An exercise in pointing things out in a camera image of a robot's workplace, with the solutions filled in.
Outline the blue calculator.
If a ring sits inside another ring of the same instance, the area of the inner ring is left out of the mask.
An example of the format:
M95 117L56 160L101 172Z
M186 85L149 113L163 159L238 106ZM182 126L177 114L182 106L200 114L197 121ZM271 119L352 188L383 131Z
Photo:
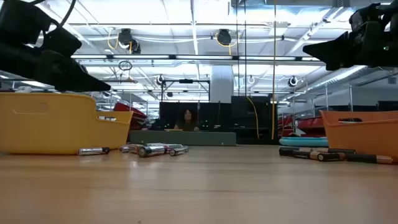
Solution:
M279 144L292 147L328 147L326 137L283 137L279 139Z

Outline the long ceiling light bar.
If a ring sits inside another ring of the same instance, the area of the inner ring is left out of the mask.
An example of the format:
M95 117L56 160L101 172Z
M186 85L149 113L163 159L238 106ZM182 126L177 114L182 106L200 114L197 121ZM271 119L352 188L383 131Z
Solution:
M274 60L319 62L315 57L237 56L237 55L72 55L74 59L138 59L138 60Z

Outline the black copper-top battery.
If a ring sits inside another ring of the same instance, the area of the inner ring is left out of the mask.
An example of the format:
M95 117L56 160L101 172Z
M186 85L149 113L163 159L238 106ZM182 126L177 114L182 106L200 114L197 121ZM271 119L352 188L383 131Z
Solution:
M280 147L280 151L303 151L303 152L322 152L325 147Z
M301 159L312 159L317 160L319 152L307 152L307 151L279 151L280 156L296 157Z
M330 161L343 161L345 157L346 154L342 152L319 153L317 159L321 162L330 162Z
M346 160L351 162L364 162L372 164L398 164L397 158L371 154L347 154Z

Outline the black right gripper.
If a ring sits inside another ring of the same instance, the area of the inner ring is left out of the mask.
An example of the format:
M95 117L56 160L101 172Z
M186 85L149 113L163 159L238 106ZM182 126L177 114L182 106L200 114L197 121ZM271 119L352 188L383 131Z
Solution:
M350 34L345 32L334 40L306 45L303 52L324 62L326 70L350 68L353 64L398 67L398 2L360 8L349 23Z

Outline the black partition panels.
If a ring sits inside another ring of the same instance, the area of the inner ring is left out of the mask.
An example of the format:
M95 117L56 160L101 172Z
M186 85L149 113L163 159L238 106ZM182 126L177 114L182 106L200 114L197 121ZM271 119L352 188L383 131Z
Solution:
M167 102L160 106L162 127L174 128L190 109L202 132L235 133L238 144L277 144L277 105L269 96L232 96L229 103Z

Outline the dark screws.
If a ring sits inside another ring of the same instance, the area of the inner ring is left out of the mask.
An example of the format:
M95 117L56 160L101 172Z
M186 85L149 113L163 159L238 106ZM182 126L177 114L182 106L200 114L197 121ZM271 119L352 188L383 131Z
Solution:
M356 151L352 149L327 149L326 153L344 153L344 154L355 154Z

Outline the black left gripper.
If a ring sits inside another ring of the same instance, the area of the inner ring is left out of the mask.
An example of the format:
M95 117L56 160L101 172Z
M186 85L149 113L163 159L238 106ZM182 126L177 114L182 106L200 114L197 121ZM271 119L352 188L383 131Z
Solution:
M107 83L91 76L71 57L81 42L63 26L75 7L72 0L58 22L37 7L45 0L4 0L0 7L0 70L52 85L60 91L108 91ZM44 40L37 48L39 35Z

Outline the black overhead frame rig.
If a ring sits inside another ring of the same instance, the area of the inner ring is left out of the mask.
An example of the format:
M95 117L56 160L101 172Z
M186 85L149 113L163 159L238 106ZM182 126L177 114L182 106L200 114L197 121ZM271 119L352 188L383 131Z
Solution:
M198 83L200 87L203 88L203 90L169 90L169 88L175 83L178 82L180 84L193 84L193 83ZM211 94L211 86L210 86L210 81L209 80L192 80L192 79L179 79L179 80L162 80L161 81L161 97L160 100L164 100L164 93L165 92L176 92L176 93L204 93L206 92L208 94L208 100L210 100L210 94Z

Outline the yellow plastic bin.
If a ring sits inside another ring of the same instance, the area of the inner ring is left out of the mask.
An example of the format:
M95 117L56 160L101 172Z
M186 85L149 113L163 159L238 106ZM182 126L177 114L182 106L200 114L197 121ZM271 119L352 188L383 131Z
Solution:
M86 95L0 93L0 152L76 154L126 143L131 111L97 111Z

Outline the metal shelving rack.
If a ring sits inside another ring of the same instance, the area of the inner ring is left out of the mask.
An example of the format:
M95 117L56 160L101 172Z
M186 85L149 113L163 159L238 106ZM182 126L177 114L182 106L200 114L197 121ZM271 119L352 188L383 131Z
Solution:
M352 111L354 105L353 89L338 90L334 93L325 89L325 94L313 97L305 103L292 105L293 118L314 118L321 116L322 111Z

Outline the person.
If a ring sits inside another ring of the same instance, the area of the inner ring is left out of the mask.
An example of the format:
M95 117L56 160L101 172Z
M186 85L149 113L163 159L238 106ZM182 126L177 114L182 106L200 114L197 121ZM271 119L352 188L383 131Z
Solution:
M186 109L183 112L183 118L176 122L174 129L181 130L181 131L199 131L200 130L198 123L196 121L195 114L190 109Z

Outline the orange plastic bin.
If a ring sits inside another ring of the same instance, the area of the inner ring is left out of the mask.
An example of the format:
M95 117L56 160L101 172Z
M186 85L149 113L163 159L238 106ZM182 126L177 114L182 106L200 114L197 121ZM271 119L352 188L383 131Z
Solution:
M320 111L332 149L398 159L398 111Z

